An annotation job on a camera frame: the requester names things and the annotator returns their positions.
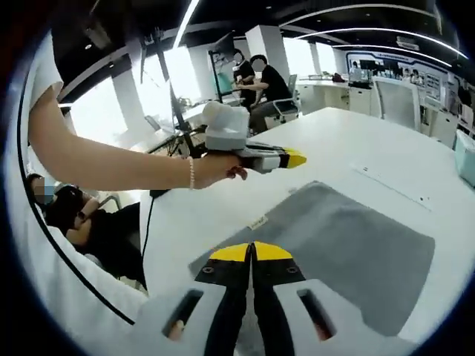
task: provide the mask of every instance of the white sleeve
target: white sleeve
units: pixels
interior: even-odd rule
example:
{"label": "white sleeve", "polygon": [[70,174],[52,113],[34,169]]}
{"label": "white sleeve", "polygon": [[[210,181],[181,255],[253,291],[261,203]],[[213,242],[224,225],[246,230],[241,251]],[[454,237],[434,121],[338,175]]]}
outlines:
{"label": "white sleeve", "polygon": [[31,93],[30,110],[39,97],[49,88],[53,87],[56,96],[62,89],[62,79],[54,61],[53,37],[48,33],[36,51],[37,65],[33,91]]}

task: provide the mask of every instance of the woman's arm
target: woman's arm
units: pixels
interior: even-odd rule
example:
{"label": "woman's arm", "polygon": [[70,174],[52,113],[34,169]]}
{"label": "woman's arm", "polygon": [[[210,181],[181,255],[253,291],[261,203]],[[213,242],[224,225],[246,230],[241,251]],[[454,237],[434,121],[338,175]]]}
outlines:
{"label": "woman's arm", "polygon": [[91,219],[87,219],[77,230],[70,228],[66,233],[66,238],[73,245],[83,246],[88,242],[90,232]]}
{"label": "woman's arm", "polygon": [[238,85],[239,89],[249,89],[253,91],[260,91],[267,89],[269,85],[267,83],[254,83],[254,84],[249,84],[249,85]]}
{"label": "woman's arm", "polygon": [[[141,154],[73,135],[52,88],[42,94],[30,112],[28,138],[40,162],[60,182],[101,191],[190,186],[187,160]],[[239,164],[232,155],[196,159],[195,187],[204,188],[226,178]],[[245,179],[242,171],[238,174]]]}
{"label": "woman's arm", "polygon": [[254,74],[252,74],[251,76],[247,76],[246,78],[242,79],[243,82],[251,82],[252,80],[254,80]]}
{"label": "woman's arm", "polygon": [[95,212],[99,208],[99,200],[96,198],[90,197],[89,200],[82,207],[81,212],[84,214],[85,219]]}

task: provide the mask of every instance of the window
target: window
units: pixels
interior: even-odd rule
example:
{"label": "window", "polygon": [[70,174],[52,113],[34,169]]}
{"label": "window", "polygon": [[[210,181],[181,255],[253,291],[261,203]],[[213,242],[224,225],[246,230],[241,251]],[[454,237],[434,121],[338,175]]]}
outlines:
{"label": "window", "polygon": [[336,73],[335,52],[332,46],[323,43],[317,43],[318,61],[322,72],[330,74]]}
{"label": "window", "polygon": [[111,77],[74,102],[71,118],[77,136],[109,145],[127,131]]}
{"label": "window", "polygon": [[284,47],[290,74],[298,74],[299,76],[316,74],[309,42],[303,39],[284,37]]}
{"label": "window", "polygon": [[[179,47],[174,50],[167,50],[164,55],[175,96],[177,98],[184,97],[191,101],[199,99],[200,89],[188,48]],[[140,73],[135,69],[133,70],[134,81],[144,114],[170,117],[169,83],[165,84],[158,56],[153,55],[145,59],[142,84],[140,84]]]}
{"label": "window", "polygon": [[198,87],[188,48],[178,47],[174,50],[167,50],[165,61],[177,98],[183,97],[191,101],[199,99],[201,96],[200,88]]}

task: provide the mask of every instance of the man in black shirt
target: man in black shirt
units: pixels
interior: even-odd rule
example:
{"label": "man in black shirt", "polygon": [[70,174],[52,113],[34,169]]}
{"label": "man in black shirt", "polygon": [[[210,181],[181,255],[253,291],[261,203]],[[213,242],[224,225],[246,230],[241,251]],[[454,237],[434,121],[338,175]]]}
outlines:
{"label": "man in black shirt", "polygon": [[[250,62],[254,71],[262,72],[261,82],[252,85],[238,85],[237,87],[258,92],[255,103],[251,105],[252,111],[249,118],[249,126],[259,134],[267,129],[265,118],[279,114],[272,101],[290,99],[292,98],[292,94],[279,72],[267,64],[267,58],[265,56],[261,54],[253,56]],[[267,98],[267,102],[259,105],[258,103],[262,95]],[[279,104],[281,111],[287,111],[293,106],[291,102]]]}
{"label": "man in black shirt", "polygon": [[468,84],[465,79],[462,80],[462,84],[459,86],[459,92],[457,93],[459,96],[459,101],[463,105],[472,106],[472,95],[468,90]]}
{"label": "man in black shirt", "polygon": [[[246,61],[243,53],[235,49],[235,63],[234,79],[236,85],[250,85],[254,83],[255,73],[251,64]],[[248,112],[251,112],[251,105],[255,102],[255,91],[243,89],[240,91],[240,97],[243,100],[241,105],[244,106]]]}
{"label": "man in black shirt", "polygon": [[144,288],[142,255],[128,240],[140,229],[140,204],[115,213],[99,209],[99,202],[77,187],[66,185],[55,194],[46,193],[45,178],[27,177],[45,222],[57,227],[81,254],[92,254],[115,277],[138,280]]}

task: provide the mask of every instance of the pearl bracelet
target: pearl bracelet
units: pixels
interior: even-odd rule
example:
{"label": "pearl bracelet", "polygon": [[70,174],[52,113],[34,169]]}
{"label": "pearl bracelet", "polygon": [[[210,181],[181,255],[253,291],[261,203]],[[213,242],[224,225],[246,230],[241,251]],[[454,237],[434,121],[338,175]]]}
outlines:
{"label": "pearl bracelet", "polygon": [[188,161],[190,162],[190,189],[194,189],[194,161],[193,161],[193,157],[188,156]]}

